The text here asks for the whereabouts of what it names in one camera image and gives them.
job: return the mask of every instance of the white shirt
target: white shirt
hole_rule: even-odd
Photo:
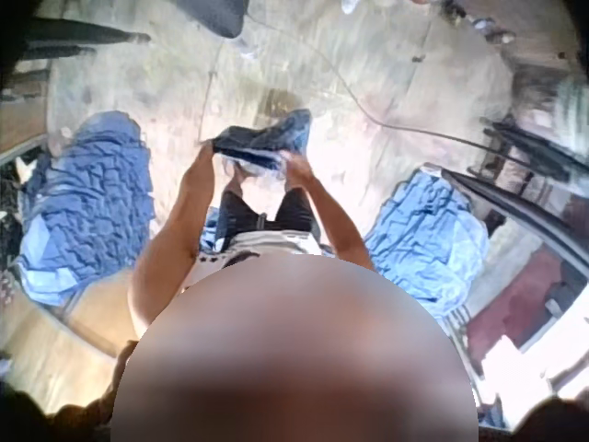
[[[247,259],[270,253],[320,255],[321,248],[313,235],[307,232],[259,230],[240,233],[231,240],[229,248],[222,253],[200,252],[180,286],[179,293],[195,285],[208,275],[225,268],[236,257],[240,255],[247,256],[249,253],[252,253],[252,255]]]

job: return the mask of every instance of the blue clothing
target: blue clothing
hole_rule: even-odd
[[[25,292],[59,306],[134,265],[155,216],[151,191],[149,150],[139,126],[121,112],[87,120],[61,157],[40,157],[20,195],[17,263]]]
[[[421,171],[383,204],[364,242],[378,272],[437,319],[464,303],[489,248],[467,198]]]
[[[231,126],[213,140],[213,151],[268,170],[282,170],[279,152],[304,155],[311,128],[311,112],[293,110],[273,126],[257,131]]]

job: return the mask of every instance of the floor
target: floor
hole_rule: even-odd
[[[55,17],[49,6],[41,14]],[[251,0],[244,36],[257,48],[255,60],[164,0],[70,0],[60,10],[153,38],[54,62],[47,126],[60,139],[99,111],[126,111],[137,120],[152,154],[154,233],[198,141],[228,125],[264,127],[290,110],[311,109],[309,160],[365,234],[382,202],[421,164],[465,170],[482,158],[473,148],[384,129],[372,119],[485,142],[479,118],[501,118],[510,105],[512,74],[499,52],[467,24],[452,27],[434,8],[410,1],[364,0],[345,16],[338,0]],[[52,144],[55,152],[61,147]],[[218,204],[228,177],[215,161]],[[282,187],[259,178],[246,184],[245,198],[272,216]],[[128,276],[92,286],[74,311],[73,326],[107,353],[133,338]],[[106,387],[110,359],[57,330],[24,297],[6,313],[19,318],[6,326],[5,348],[17,360],[12,380],[43,408],[85,403]]]

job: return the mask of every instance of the cable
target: cable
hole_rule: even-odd
[[[323,52],[321,52],[319,49],[315,48],[313,45],[307,43],[306,41],[304,41],[302,39],[299,39],[299,38],[297,38],[297,37],[289,34],[288,32],[285,32],[285,31],[283,31],[281,29],[277,29],[274,26],[271,26],[271,25],[269,25],[267,23],[264,23],[263,21],[259,21],[259,20],[255,19],[250,14],[248,14],[248,17],[251,19],[251,21],[253,21],[254,23],[259,24],[260,26],[263,26],[263,27],[265,27],[267,29],[273,30],[273,31],[278,32],[280,34],[283,34],[284,36],[288,37],[291,40],[294,40],[294,41],[297,41],[299,43],[304,44],[311,51],[313,51],[314,53],[316,53],[317,55],[319,55],[319,57],[321,57],[323,59],[323,61],[329,65],[329,68],[333,71],[333,73],[336,75],[336,77],[341,81],[341,83],[343,84],[344,88],[348,92],[348,95],[350,95],[350,98],[352,98],[353,102],[356,104],[356,106],[358,107],[358,109],[360,109],[360,111],[362,111],[362,113],[366,116],[366,118],[368,120],[370,120],[372,123],[376,124],[377,126],[384,127],[385,129],[389,129],[389,130],[392,130],[392,131],[410,132],[410,133],[414,133],[414,134],[425,134],[425,135],[435,136],[437,138],[444,138],[446,140],[455,141],[455,142],[461,143],[463,145],[470,145],[471,147],[476,147],[477,149],[484,150],[485,152],[489,152],[491,154],[494,154],[497,157],[501,157],[501,158],[504,158],[506,160],[512,161],[515,164],[517,164],[517,165],[519,165],[519,166],[521,166],[521,167],[523,167],[525,169],[532,170],[532,171],[536,172],[532,168],[532,166],[530,164],[522,161],[521,159],[510,157],[509,155],[504,154],[502,152],[497,152],[497,151],[491,149],[490,147],[486,147],[485,145],[480,145],[478,143],[474,143],[472,141],[465,140],[463,138],[458,138],[458,137],[455,137],[455,136],[452,136],[452,135],[440,134],[440,133],[437,133],[437,132],[428,131],[428,130],[425,130],[425,129],[417,129],[417,128],[414,128],[414,127],[398,126],[396,124],[388,124],[386,122],[379,121],[376,117],[374,117],[373,115],[371,115],[370,112],[368,112],[368,110],[366,110],[364,108],[364,106],[362,105],[362,103],[360,102],[360,100],[352,92],[352,89],[350,88],[350,86],[348,85],[348,83],[346,82],[346,80],[343,78],[343,76],[341,76],[340,71],[338,71],[338,69],[335,67],[335,65],[329,60],[329,58]]]
[[[199,136],[198,140],[199,143],[202,141],[202,123],[204,122],[204,113],[206,112],[206,106],[209,102],[209,94],[211,92],[211,85],[213,84],[213,78],[217,75],[217,65],[219,64],[219,56],[221,55],[221,50],[223,49],[223,43],[219,45],[219,49],[217,50],[217,54],[214,56],[213,61],[213,68],[209,71],[209,83],[206,86],[206,91],[204,92],[204,101],[202,102],[202,111],[201,111],[201,124],[199,125]]]

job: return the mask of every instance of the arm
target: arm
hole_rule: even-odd
[[[336,256],[344,261],[374,270],[368,250],[358,229],[337,201],[329,195],[304,157],[283,152],[287,179],[306,190],[315,205],[319,219]]]
[[[208,143],[182,177],[169,219],[144,249],[133,272],[129,307],[140,337],[191,270],[213,192],[213,147]]]

